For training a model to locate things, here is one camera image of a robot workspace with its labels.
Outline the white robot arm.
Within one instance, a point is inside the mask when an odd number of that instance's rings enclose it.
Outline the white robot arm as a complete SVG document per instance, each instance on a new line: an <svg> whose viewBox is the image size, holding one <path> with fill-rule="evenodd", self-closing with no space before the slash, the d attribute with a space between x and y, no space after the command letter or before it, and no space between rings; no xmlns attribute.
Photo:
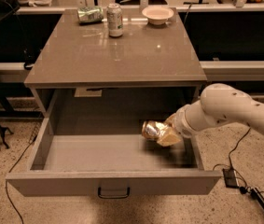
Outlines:
<svg viewBox="0 0 264 224"><path fill-rule="evenodd" d="M200 99L184 105L166 119L169 128L161 132L157 142L171 146L182 137L190 138L208 128L238 122L264 135L264 104L229 85L207 86Z"/></svg>

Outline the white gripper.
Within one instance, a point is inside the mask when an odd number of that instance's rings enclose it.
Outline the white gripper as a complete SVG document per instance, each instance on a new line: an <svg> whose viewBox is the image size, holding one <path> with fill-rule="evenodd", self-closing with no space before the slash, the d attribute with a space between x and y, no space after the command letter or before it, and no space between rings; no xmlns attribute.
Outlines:
<svg viewBox="0 0 264 224"><path fill-rule="evenodd" d="M185 138L190 138L192 136L192 129L186 119L187 108L188 105L184 105L164 121L165 124L174 127L178 133L173 129L161 131L157 140L159 145L168 147L179 143L181 141L179 133Z"/></svg>

